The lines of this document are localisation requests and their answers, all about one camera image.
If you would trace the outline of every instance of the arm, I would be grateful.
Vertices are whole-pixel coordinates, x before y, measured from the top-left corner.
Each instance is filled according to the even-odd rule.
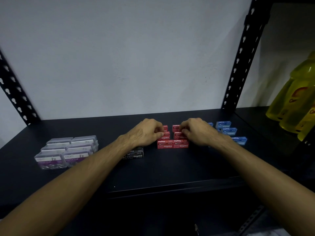
[[[147,146],[163,135],[162,123],[144,119],[127,134],[119,136],[27,198],[0,221],[1,235],[55,235],[81,210],[125,154],[136,146]]]
[[[184,121],[180,129],[197,145],[217,149],[292,236],[315,235],[315,193],[200,118]]]

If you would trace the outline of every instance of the purple label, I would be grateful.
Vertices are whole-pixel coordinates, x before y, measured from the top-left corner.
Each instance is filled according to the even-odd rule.
[[[41,165],[54,165],[54,164],[62,164],[62,160],[51,160],[51,161],[39,161],[37,162],[40,166]]]
[[[72,159],[66,159],[66,162],[80,162],[83,161],[86,157],[80,157],[80,158],[72,158]]]

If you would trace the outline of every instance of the forearm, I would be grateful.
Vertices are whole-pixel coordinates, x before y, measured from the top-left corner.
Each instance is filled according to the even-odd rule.
[[[315,194],[224,137],[217,149],[292,235],[314,235]]]
[[[70,168],[6,216],[0,222],[1,234],[55,235],[85,205],[117,162],[134,147],[130,136],[125,134]]]

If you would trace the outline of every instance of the white label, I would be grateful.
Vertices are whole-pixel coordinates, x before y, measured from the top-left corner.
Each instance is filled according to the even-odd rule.
[[[68,148],[68,149],[75,149],[75,150],[77,150],[77,151],[89,151],[89,150],[91,150],[92,148],[91,148],[91,146],[88,146],[88,147],[71,147],[71,148]]]
[[[41,161],[54,161],[54,160],[61,160],[60,156],[50,156],[50,157],[41,157],[41,158],[35,158],[37,162]]]
[[[80,153],[80,154],[66,155],[63,157],[65,159],[74,159],[74,158],[83,158],[83,157],[87,157],[87,156],[89,156],[89,154],[87,152],[85,152],[85,153]]]
[[[41,152],[49,152],[52,154],[61,154],[65,152],[65,149],[49,149],[49,150],[41,150]]]
[[[79,145],[79,144],[91,144],[91,143],[94,143],[94,140],[91,139],[91,140],[75,141],[75,142],[71,142],[71,143],[74,143],[76,145]]]
[[[48,143],[47,145],[50,147],[66,147],[69,146],[70,143]]]

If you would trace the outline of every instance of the yellow bottle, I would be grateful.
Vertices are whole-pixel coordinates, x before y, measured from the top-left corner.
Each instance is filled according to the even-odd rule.
[[[303,141],[304,138],[306,137],[306,135],[310,132],[310,130],[315,126],[315,116],[312,117],[313,118],[313,121],[307,121],[304,126],[303,126],[303,129],[302,131],[299,132],[299,134],[297,135],[297,138],[300,140],[300,141]]]
[[[304,127],[303,120],[304,116],[310,111],[314,105],[315,100],[315,81],[312,81],[307,86],[305,91],[302,91],[298,101],[295,101],[290,109],[286,112],[279,125],[286,131],[298,133]]]
[[[293,103],[299,99],[303,91],[307,89],[310,80],[313,79],[315,79],[315,51],[312,51],[307,60],[290,73],[290,79],[271,103],[266,116],[272,120],[280,121]]]

